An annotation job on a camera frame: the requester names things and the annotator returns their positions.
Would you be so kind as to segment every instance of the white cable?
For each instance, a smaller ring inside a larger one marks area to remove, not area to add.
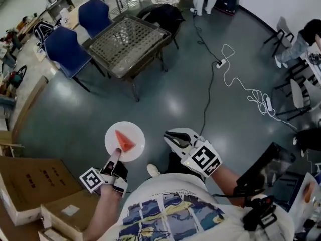
[[[228,46],[228,47],[233,51],[233,53],[230,54],[228,57],[226,57],[226,55],[225,55],[224,52],[223,52],[225,46]],[[296,128],[295,126],[293,126],[292,124],[290,124],[290,123],[288,123],[288,122],[285,122],[284,120],[281,120],[281,119],[276,118],[276,117],[275,117],[276,111],[275,111],[273,108],[272,108],[272,111],[269,111],[269,110],[268,110],[266,100],[264,99],[264,98],[269,97],[267,94],[265,94],[265,93],[262,94],[262,92],[261,92],[260,90],[257,90],[257,89],[253,89],[253,88],[247,89],[247,88],[245,88],[239,78],[233,78],[233,79],[232,79],[232,82],[231,82],[230,84],[227,84],[227,83],[226,83],[225,75],[226,75],[226,73],[230,70],[230,67],[231,67],[231,63],[229,62],[228,58],[230,58],[231,56],[233,56],[233,55],[235,54],[235,51],[234,51],[234,49],[233,49],[231,46],[229,46],[228,44],[224,44],[223,47],[222,47],[221,52],[222,52],[222,54],[223,54],[223,56],[224,56],[224,59],[225,59],[225,60],[228,62],[228,64],[229,64],[229,67],[227,68],[227,70],[225,71],[225,73],[224,73],[224,75],[223,75],[225,85],[226,85],[227,87],[230,87],[230,86],[233,84],[234,80],[238,80],[238,81],[240,82],[241,86],[244,88],[245,91],[252,91],[252,96],[251,96],[251,95],[247,96],[247,100],[248,100],[249,102],[255,102],[255,103],[257,103],[257,107],[258,107],[258,109],[259,109],[259,111],[260,111],[260,113],[261,113],[262,115],[268,114],[271,118],[277,120],[278,122],[283,122],[283,123],[285,123],[285,124],[288,124],[289,126],[292,126],[292,127],[295,128],[295,129],[297,129],[297,128]]]
[[[312,174],[312,171],[313,171],[313,163],[312,163],[312,161],[309,160],[309,151],[308,151],[308,150],[306,150],[306,159],[307,159],[308,162],[311,163],[311,172],[310,172],[310,173]]]

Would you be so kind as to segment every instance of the white plate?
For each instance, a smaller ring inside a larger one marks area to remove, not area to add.
[[[136,146],[133,149],[130,149],[126,153],[122,152],[119,160],[121,162],[130,162],[137,159],[143,153],[145,148],[145,136],[140,127],[131,122],[117,122],[112,125],[105,135],[105,146],[110,155],[116,148],[121,148],[116,137],[115,130],[122,132],[130,140],[136,143]]]

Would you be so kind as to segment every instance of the shoe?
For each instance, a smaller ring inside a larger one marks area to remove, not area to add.
[[[293,138],[293,140],[292,140],[292,144],[294,144],[294,145],[296,145],[296,144],[297,144],[297,139],[296,139],[296,137],[294,137],[294,138]]]
[[[151,164],[151,163],[147,165],[147,171],[150,174],[150,176],[152,176],[152,177],[157,177],[161,174],[159,172],[158,168],[154,164]]]
[[[276,56],[274,58],[275,58],[276,65],[281,69],[282,68],[282,64],[277,60]]]
[[[194,13],[195,9],[194,9],[194,8],[190,8],[190,11],[191,11],[192,13]],[[196,15],[202,16],[202,12],[196,12]]]

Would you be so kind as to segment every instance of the blue chair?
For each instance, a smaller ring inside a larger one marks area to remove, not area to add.
[[[79,24],[83,26],[89,36],[94,38],[111,23],[109,6],[102,0],[89,0],[79,7]]]
[[[44,43],[48,58],[58,62],[67,78],[74,79],[88,92],[90,92],[89,89],[76,77],[77,73],[88,62],[96,66],[104,77],[106,76],[95,60],[79,45],[75,31],[59,26],[45,39]]]

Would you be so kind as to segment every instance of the white wall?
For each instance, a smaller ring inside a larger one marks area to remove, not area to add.
[[[47,0],[6,0],[0,6],[0,37],[6,30],[15,27],[24,16],[40,14],[46,8]]]
[[[295,36],[310,20],[321,19],[321,0],[240,0],[240,5],[274,29],[284,16]]]

